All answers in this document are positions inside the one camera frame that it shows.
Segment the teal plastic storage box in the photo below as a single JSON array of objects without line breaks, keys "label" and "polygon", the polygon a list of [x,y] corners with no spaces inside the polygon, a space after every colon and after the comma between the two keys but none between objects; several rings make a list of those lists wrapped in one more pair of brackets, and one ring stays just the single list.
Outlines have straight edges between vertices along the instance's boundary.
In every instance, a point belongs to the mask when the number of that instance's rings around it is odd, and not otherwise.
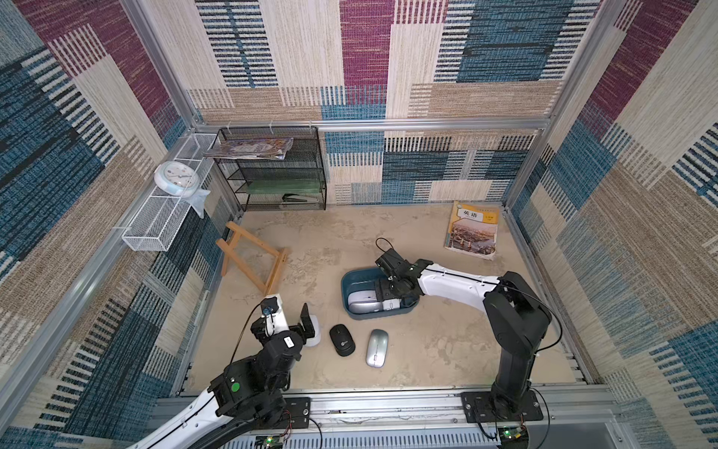
[{"label": "teal plastic storage box", "polygon": [[366,268],[366,269],[355,269],[354,271],[348,271],[341,279],[341,294],[342,304],[349,316],[354,320],[370,320],[379,319],[390,316],[396,316],[400,314],[408,314],[411,312],[419,303],[401,303],[401,308],[381,312],[374,312],[374,314],[352,314],[348,309],[348,297],[355,291],[362,290],[375,290],[375,282],[383,277],[383,273],[379,268]]}]

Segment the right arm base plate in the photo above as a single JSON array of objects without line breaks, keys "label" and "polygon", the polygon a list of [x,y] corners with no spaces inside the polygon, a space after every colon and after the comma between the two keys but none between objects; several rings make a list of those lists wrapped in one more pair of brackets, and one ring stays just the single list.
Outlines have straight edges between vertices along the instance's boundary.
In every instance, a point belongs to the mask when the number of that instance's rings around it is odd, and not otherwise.
[{"label": "right arm base plate", "polygon": [[542,421],[541,400],[527,391],[518,402],[494,396],[489,391],[469,391],[460,395],[468,423],[502,423]]}]

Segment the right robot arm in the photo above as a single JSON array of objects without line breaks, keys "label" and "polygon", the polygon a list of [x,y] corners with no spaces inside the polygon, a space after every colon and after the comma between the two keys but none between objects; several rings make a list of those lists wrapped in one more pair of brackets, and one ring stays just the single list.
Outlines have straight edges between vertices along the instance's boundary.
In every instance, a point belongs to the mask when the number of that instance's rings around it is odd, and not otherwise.
[{"label": "right robot arm", "polygon": [[376,265],[387,278],[380,292],[390,299],[414,302],[421,296],[443,297],[486,314],[501,347],[488,404],[502,421],[519,415],[536,355],[553,319],[551,309],[524,278],[513,271],[498,277],[452,271],[426,259],[411,263],[394,249],[383,252]]}]

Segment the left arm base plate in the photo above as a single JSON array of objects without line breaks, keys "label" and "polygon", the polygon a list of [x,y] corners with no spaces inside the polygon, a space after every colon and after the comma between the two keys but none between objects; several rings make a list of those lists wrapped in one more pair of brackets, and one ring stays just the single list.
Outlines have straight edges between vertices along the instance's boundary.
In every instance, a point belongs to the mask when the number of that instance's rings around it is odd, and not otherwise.
[{"label": "left arm base plate", "polygon": [[291,397],[285,399],[285,405],[279,419],[270,426],[272,430],[305,430],[310,426],[312,399],[310,397]]}]

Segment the black mouse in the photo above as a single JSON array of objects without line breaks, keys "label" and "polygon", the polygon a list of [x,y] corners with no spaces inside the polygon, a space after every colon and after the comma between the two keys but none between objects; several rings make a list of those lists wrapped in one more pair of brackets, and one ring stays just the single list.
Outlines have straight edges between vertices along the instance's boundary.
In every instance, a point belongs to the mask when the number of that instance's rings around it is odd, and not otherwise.
[{"label": "black mouse", "polygon": [[337,354],[341,357],[349,357],[355,352],[355,340],[346,325],[338,324],[331,327],[329,336]]}]

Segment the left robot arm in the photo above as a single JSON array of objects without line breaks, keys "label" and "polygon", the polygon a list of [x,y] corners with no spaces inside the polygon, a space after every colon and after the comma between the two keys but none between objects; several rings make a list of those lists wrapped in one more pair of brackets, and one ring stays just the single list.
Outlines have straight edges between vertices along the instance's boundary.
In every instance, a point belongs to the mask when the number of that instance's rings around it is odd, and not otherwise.
[{"label": "left robot arm", "polygon": [[303,347],[316,337],[316,317],[305,303],[299,322],[290,326],[279,295],[265,297],[252,310],[261,316],[246,320],[241,334],[250,331],[261,350],[242,359],[232,355],[206,390],[163,426],[133,443],[133,448],[219,448],[280,421],[291,370]]}]

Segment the white logo mouse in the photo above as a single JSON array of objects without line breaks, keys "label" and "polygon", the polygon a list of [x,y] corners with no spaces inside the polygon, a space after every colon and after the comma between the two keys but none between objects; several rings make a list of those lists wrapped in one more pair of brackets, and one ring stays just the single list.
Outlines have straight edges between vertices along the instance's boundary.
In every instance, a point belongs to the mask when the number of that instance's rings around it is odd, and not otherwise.
[{"label": "white logo mouse", "polygon": [[317,346],[321,342],[321,327],[320,327],[319,319],[315,314],[310,315],[310,321],[312,322],[314,336],[311,338],[308,338],[306,346],[314,347],[314,346]]}]

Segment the white rounded mouse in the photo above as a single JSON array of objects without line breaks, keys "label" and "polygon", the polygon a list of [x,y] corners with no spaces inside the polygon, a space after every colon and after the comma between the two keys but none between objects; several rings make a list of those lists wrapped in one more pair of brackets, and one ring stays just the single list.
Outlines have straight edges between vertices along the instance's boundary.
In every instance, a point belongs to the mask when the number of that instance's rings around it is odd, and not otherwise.
[{"label": "white rounded mouse", "polygon": [[388,299],[383,301],[383,310],[385,311],[392,311],[396,309],[401,308],[401,300],[400,299]]}]

